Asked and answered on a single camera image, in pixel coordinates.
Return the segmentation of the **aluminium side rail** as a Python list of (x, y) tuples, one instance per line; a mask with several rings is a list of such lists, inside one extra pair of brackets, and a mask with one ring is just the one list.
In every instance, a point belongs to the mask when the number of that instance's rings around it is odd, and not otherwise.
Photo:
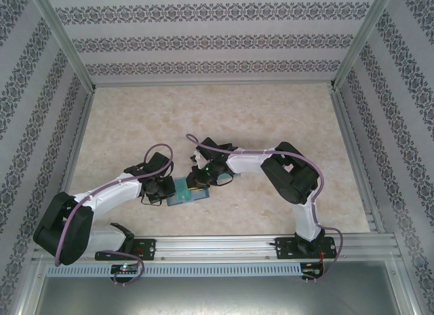
[(361, 154), (342, 97), (340, 92), (333, 89), (333, 87), (329, 88), (329, 94), (370, 231), (376, 232), (377, 234), (383, 234), (386, 230), (384, 229), (378, 212), (374, 193), (371, 190), (368, 176), (362, 162)]
[(50, 215), (48, 205), (57, 193), (67, 188), (74, 173), (91, 99), (92, 94), (79, 87), (77, 81), (71, 83), (50, 136), (37, 179), (38, 188), (32, 194), (33, 210), (38, 211), (35, 219), (39, 220), (34, 222), (34, 238), (50, 229), (51, 224), (44, 223)]

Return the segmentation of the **left small circuit board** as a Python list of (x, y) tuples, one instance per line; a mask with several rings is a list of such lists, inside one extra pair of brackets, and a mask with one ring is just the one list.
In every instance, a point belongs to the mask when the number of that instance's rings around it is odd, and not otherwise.
[(121, 264), (111, 266), (111, 275), (136, 275), (138, 273), (138, 266), (136, 264)]

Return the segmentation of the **blue card holder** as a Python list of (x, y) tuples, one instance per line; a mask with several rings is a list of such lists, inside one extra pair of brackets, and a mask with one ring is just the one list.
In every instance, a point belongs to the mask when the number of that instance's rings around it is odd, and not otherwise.
[[(205, 189), (205, 190), (190, 190), (190, 191), (191, 191), (191, 200), (189, 202), (195, 202), (197, 200), (206, 199), (206, 198), (209, 198), (209, 196), (210, 196), (209, 191), (207, 189)], [(174, 196), (172, 196), (166, 200), (168, 206), (180, 205), (180, 204), (173, 205), (172, 204), (173, 199), (174, 199)]]

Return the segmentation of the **aluminium frame post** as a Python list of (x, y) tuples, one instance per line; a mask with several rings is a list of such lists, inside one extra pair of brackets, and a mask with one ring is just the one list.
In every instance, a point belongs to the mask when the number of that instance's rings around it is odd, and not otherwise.
[(389, 1), (390, 0), (374, 0), (372, 2), (372, 5), (370, 6), (356, 36), (354, 37), (348, 52), (343, 58), (335, 77), (330, 82), (329, 89), (337, 90), (342, 86), (347, 74), (353, 67), (360, 51), (368, 40), (375, 27), (375, 24), (378, 22), (378, 19), (380, 18)]
[(68, 35), (64, 25), (62, 24), (55, 8), (50, 3), (50, 0), (33, 0), (41, 15), (44, 17), (50, 31), (56, 38), (59, 46), (65, 53), (72, 68), (85, 86), (87, 92), (94, 93), (96, 88), (95, 83), (87, 71), (84, 62), (82, 61), (78, 51), (76, 50), (72, 39)]

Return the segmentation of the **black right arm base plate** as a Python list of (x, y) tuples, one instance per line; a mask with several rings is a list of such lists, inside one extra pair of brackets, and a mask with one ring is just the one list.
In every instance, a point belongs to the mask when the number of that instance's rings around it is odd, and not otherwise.
[(273, 246), (278, 259), (333, 259), (337, 247), (332, 237), (317, 238), (311, 242), (299, 237), (278, 237)]

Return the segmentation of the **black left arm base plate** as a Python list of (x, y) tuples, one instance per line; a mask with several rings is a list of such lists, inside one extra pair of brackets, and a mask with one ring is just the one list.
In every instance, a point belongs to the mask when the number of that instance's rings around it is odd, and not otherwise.
[(108, 252), (97, 252), (94, 255), (97, 261), (133, 261), (138, 257), (143, 261), (153, 261), (156, 250), (155, 239), (133, 239), (131, 242), (124, 242), (118, 250), (120, 253), (126, 253), (127, 256), (112, 254)]

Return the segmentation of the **green patterned card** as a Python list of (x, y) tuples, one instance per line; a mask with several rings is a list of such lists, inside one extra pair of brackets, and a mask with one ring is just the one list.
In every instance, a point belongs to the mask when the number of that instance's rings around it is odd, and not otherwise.
[(186, 184), (186, 178), (180, 177), (174, 180), (176, 194), (174, 196), (173, 205), (184, 204), (191, 200), (191, 191)]

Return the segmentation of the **aluminium mounting rail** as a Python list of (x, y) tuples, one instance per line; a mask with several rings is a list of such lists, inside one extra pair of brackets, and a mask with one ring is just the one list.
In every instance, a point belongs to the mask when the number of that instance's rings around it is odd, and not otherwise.
[[(138, 237), (155, 239), (153, 261), (257, 261), (277, 260), (273, 243), (278, 237), (293, 235), (259, 236), (159, 236)], [(401, 251), (393, 234), (326, 234), (332, 237), (337, 247), (336, 256), (348, 261), (381, 260), (401, 257)]]

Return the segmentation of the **grey metal panel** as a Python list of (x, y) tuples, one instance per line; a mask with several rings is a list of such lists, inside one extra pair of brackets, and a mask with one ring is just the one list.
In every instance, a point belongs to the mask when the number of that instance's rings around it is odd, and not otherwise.
[(395, 260), (338, 263), (318, 282), (295, 276), (53, 277), (34, 264), (13, 315), (423, 315)]

